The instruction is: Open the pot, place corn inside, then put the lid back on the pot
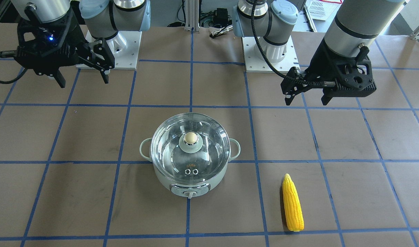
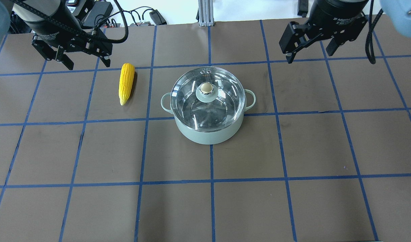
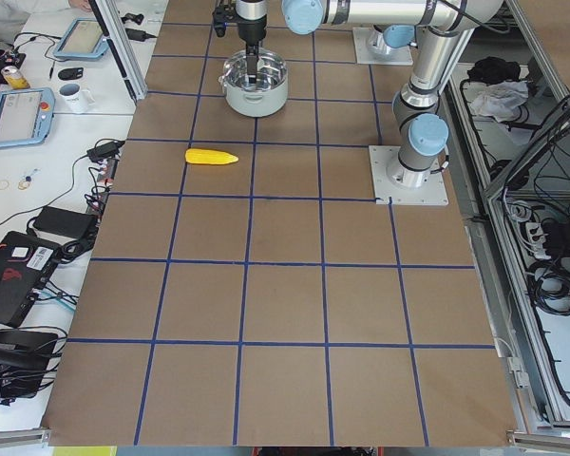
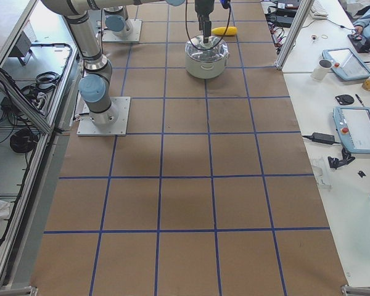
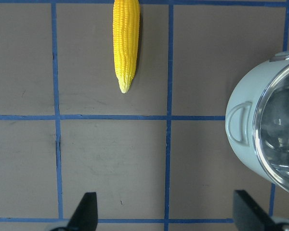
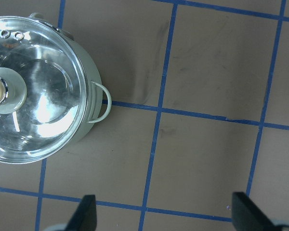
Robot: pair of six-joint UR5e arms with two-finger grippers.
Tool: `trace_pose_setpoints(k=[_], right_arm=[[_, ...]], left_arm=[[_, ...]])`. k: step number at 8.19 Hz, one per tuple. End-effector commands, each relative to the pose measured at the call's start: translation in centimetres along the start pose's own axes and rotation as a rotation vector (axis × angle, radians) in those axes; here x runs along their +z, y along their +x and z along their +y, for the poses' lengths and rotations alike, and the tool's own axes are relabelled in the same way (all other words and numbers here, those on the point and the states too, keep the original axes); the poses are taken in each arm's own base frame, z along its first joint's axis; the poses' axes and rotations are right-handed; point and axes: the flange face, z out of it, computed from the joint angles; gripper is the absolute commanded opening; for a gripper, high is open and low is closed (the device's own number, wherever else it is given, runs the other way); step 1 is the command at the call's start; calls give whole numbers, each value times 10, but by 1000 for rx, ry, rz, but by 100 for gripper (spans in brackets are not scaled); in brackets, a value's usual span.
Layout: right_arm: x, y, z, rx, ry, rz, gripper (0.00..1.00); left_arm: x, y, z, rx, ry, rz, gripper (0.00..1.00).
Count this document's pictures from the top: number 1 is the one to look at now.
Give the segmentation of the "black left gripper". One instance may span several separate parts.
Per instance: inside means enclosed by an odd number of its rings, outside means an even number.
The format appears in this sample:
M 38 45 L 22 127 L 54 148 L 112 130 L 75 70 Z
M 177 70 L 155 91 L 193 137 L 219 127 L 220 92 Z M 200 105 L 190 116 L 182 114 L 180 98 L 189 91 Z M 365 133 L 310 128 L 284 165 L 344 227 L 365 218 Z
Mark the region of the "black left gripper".
M 377 90 L 368 58 L 370 49 L 363 45 L 356 55 L 345 57 L 334 52 L 322 40 L 306 69 L 306 81 L 323 89 L 322 105 L 334 97 L 367 97 Z M 310 85 L 304 82 L 299 67 L 291 67 L 280 83 L 285 104 L 291 105 L 296 95 L 307 92 Z

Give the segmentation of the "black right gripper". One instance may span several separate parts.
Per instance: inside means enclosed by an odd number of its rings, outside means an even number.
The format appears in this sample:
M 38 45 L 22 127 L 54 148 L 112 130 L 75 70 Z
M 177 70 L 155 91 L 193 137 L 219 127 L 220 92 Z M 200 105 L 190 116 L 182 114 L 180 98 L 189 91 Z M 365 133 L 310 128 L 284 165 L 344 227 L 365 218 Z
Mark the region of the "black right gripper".
M 64 89 L 59 68 L 84 64 L 100 72 L 105 84 L 115 68 L 115 57 L 105 38 L 87 42 L 70 6 L 17 6 L 22 21 L 17 26 L 19 45 L 14 59 L 38 75 L 53 77 Z

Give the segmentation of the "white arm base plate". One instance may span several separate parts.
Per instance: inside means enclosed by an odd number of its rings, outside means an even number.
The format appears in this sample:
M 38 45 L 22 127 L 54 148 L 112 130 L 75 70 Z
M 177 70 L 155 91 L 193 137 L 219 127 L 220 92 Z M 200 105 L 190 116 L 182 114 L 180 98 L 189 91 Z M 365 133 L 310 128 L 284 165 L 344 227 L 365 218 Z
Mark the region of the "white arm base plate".
M 254 37 L 242 37 L 241 40 L 246 72 L 273 72 L 266 61 L 264 61 Z M 291 67 L 299 67 L 298 57 L 291 36 L 288 38 L 287 43 L 282 46 L 268 44 L 261 37 L 259 41 L 267 59 L 279 72 L 285 74 Z
M 106 42 L 115 57 L 115 70 L 136 70 L 142 32 L 118 31 Z

